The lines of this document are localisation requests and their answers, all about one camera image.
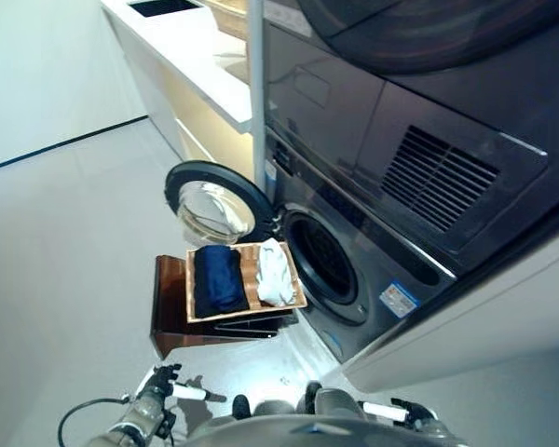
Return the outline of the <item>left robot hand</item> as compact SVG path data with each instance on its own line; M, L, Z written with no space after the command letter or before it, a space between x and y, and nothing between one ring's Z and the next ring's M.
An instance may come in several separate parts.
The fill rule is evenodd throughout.
M224 395L216 394L200 387L179 383L177 379L181 369L182 365L180 363L154 366L148 371L137 388L136 398L138 399L145 393L152 393L160 396L162 399L172 397L178 400L227 401L227 397Z

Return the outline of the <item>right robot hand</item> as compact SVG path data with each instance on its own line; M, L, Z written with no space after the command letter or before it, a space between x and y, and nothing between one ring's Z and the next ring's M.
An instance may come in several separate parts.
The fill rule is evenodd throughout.
M378 404L369 401L358 401L361 409L370 415L391 420L402 427L415 427L426 420L436 420L437 416L427 407L409 400L391 398L390 404Z

